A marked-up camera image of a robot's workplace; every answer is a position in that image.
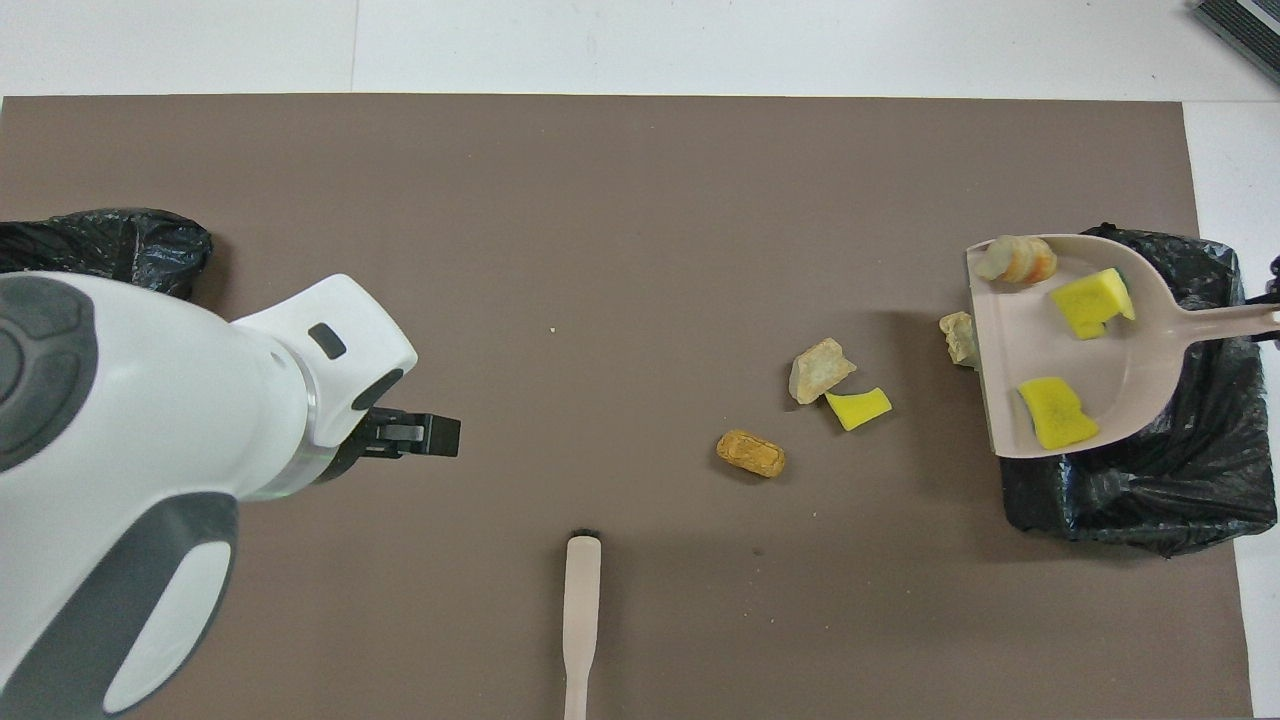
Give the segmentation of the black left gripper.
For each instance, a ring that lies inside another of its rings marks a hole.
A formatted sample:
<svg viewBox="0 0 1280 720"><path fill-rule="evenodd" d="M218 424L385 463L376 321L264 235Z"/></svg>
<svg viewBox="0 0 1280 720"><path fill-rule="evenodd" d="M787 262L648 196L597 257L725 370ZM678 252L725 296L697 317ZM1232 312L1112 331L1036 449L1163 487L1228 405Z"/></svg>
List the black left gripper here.
<svg viewBox="0 0 1280 720"><path fill-rule="evenodd" d="M366 413L334 457L317 477L324 484L347 473L360 459L397 460L404 455L456 457L460 451L461 421L430 413L404 413L379 407L371 400Z"/></svg>

